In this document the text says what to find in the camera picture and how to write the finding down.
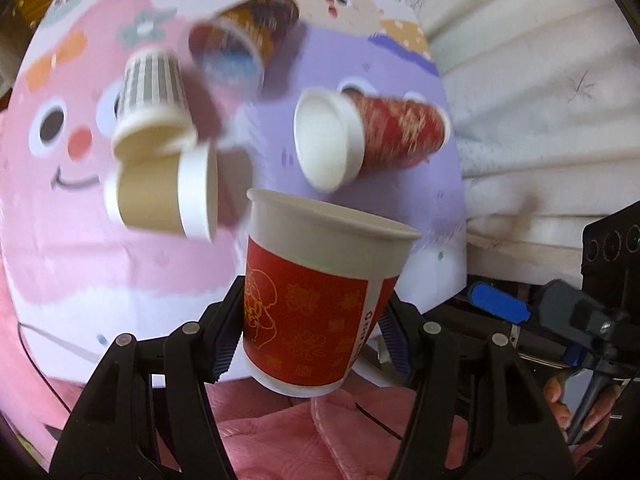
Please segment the person's hand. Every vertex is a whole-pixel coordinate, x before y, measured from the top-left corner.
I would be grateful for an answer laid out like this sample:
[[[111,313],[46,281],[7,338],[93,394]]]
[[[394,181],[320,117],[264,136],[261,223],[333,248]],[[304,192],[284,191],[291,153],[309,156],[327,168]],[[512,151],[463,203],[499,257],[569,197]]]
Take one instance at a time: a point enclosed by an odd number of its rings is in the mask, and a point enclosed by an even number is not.
[[[544,385],[544,398],[549,404],[549,408],[563,434],[566,434],[566,430],[573,420],[572,412],[561,401],[565,382],[566,375],[561,373],[552,376]],[[581,470],[590,462],[587,455],[597,447],[606,430],[608,430],[612,409],[621,392],[622,389],[615,382],[609,385],[608,388],[603,389],[597,402],[586,417],[582,425],[584,438],[570,452],[577,470]]]

